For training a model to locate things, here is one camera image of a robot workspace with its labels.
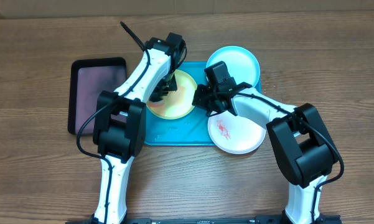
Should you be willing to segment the yellow-green plate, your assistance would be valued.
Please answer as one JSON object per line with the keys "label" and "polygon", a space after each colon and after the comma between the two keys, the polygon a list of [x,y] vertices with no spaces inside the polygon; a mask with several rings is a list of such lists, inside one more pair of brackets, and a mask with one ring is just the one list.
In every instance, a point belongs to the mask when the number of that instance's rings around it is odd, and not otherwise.
{"label": "yellow-green plate", "polygon": [[174,78],[176,91],[170,91],[161,101],[148,101],[147,107],[156,116],[163,119],[178,119],[189,114],[194,106],[192,100],[197,89],[195,80],[186,72],[176,70]]}

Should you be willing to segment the white pink plate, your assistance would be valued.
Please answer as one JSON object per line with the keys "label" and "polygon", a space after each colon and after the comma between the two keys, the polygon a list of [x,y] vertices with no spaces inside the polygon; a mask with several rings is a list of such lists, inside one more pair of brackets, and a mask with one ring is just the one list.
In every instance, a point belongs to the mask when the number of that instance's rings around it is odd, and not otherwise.
{"label": "white pink plate", "polygon": [[208,133],[221,150],[230,154],[247,154],[259,148],[266,130],[247,118],[226,111],[209,117]]}

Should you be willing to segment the light blue plate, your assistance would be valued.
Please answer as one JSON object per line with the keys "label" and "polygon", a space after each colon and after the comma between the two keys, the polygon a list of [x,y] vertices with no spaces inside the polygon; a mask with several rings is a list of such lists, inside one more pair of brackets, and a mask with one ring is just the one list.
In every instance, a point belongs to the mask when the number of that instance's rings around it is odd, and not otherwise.
{"label": "light blue plate", "polygon": [[256,57],[239,46],[226,46],[216,50],[208,59],[206,67],[225,62],[228,72],[237,84],[245,82],[261,92],[260,67]]}

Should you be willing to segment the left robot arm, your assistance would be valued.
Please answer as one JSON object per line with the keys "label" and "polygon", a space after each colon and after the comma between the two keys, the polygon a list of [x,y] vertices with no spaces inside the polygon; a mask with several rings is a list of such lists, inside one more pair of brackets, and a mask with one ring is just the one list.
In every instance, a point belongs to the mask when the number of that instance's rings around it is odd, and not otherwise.
{"label": "left robot arm", "polygon": [[126,191],[134,158],[146,135],[149,100],[160,101],[177,90],[175,70],[185,57],[181,35],[140,42],[143,57],[131,76],[114,91],[102,91],[94,116],[93,142],[101,161],[100,198],[91,223],[124,223]]}

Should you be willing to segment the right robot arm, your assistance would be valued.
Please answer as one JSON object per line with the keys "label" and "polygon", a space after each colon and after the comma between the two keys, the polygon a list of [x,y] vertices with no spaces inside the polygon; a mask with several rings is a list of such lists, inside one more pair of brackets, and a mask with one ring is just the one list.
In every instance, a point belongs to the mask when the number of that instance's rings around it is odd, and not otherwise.
{"label": "right robot arm", "polygon": [[344,162],[316,107],[285,105],[245,82],[224,87],[199,84],[192,104],[207,116],[229,111],[266,129],[279,170],[289,182],[280,223],[340,223],[319,211],[324,185],[340,179]]}

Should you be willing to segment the black rectangular tray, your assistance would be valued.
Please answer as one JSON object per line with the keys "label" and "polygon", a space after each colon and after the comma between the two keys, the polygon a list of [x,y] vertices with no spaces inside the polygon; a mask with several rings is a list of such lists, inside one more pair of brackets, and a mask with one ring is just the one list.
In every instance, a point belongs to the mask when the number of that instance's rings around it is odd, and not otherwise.
{"label": "black rectangular tray", "polygon": [[112,92],[127,78],[122,57],[76,60],[71,66],[68,106],[68,132],[76,135],[82,124],[96,111],[99,94]]}

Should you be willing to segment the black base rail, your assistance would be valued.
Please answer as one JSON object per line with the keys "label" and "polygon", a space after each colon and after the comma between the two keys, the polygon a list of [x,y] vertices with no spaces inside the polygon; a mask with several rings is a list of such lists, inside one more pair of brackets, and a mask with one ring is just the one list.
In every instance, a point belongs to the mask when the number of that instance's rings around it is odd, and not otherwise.
{"label": "black base rail", "polygon": [[[97,224],[96,218],[77,222],[65,222],[66,224]],[[126,218],[124,224],[280,224],[291,223],[287,216],[282,215],[257,215],[254,218],[207,218],[207,219],[168,219],[151,220],[150,218]],[[315,223],[318,224],[341,224],[340,215],[320,215]]]}

